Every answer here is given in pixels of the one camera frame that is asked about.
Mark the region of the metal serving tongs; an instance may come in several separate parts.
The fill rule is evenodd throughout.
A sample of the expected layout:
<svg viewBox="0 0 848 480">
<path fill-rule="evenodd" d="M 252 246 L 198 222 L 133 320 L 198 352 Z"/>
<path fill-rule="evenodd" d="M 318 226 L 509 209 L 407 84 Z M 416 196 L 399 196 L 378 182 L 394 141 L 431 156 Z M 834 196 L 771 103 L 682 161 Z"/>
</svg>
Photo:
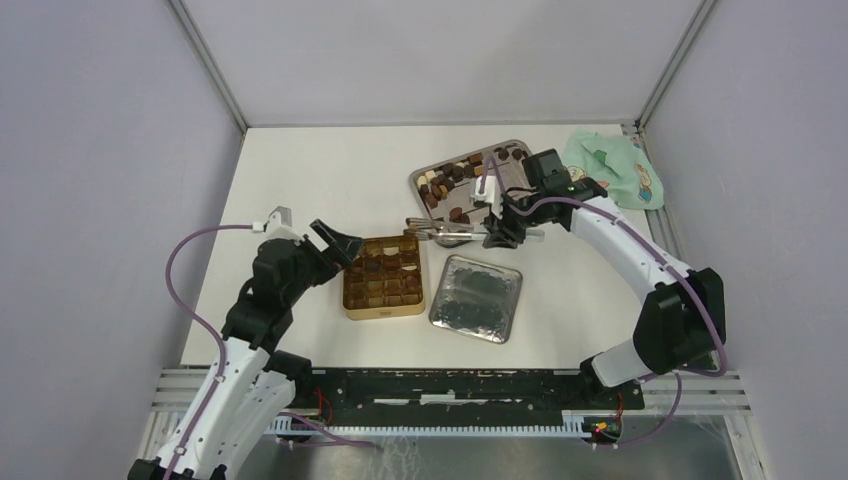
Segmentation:
<svg viewBox="0 0 848 480">
<path fill-rule="evenodd" d="M 439 220 L 428 220 L 424 218 L 407 218 L 406 228 L 403 232 L 412 235 L 420 241 L 436 241 L 454 243 L 481 243 L 487 235 L 486 228 L 480 225 L 454 223 Z M 539 229 L 530 229 L 525 240 L 530 242 L 542 242 L 545 232 Z"/>
</svg>

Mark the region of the gold chocolate box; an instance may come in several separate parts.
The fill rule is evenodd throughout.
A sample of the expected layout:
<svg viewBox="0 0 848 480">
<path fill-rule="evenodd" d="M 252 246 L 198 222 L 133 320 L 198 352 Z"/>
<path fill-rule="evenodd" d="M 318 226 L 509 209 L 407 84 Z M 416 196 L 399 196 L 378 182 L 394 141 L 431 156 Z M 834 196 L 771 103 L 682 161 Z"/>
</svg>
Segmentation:
<svg viewBox="0 0 848 480">
<path fill-rule="evenodd" d="M 372 237 L 343 272 L 342 307 L 354 321 L 420 315 L 426 310 L 419 240 Z"/>
</svg>

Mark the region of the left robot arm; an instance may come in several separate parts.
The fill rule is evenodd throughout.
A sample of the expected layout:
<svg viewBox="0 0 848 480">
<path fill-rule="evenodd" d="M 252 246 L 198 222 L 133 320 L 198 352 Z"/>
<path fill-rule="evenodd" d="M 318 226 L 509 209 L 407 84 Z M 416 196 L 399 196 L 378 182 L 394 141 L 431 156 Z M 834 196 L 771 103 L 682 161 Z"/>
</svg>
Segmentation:
<svg viewBox="0 0 848 480">
<path fill-rule="evenodd" d="M 365 241 L 319 219 L 316 247 L 291 226 L 286 208 L 243 225 L 262 236 L 252 275 L 239 290 L 221 328 L 186 306 L 171 281 L 172 299 L 213 338 L 217 355 L 183 419 L 151 460 L 136 460 L 131 479 L 234 479 L 273 420 L 314 394 L 310 360 L 278 350 L 305 292 L 349 267 Z"/>
</svg>

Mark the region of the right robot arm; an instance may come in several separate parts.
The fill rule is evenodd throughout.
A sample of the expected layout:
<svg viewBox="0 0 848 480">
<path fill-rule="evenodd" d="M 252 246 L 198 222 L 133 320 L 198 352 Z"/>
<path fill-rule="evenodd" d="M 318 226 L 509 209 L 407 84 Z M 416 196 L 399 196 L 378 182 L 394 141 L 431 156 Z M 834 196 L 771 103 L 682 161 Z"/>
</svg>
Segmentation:
<svg viewBox="0 0 848 480">
<path fill-rule="evenodd" d="M 695 271 L 644 237 L 597 181 L 573 179 L 555 150 L 524 159 L 522 167 L 528 185 L 523 197 L 514 198 L 496 161 L 483 163 L 471 197 L 490 209 L 484 247 L 515 249 L 532 229 L 560 225 L 592 246 L 642 303 L 628 339 L 581 362 L 580 400 L 602 408 L 619 386 L 677 370 L 724 375 L 728 359 L 719 274 L 711 268 Z"/>
</svg>

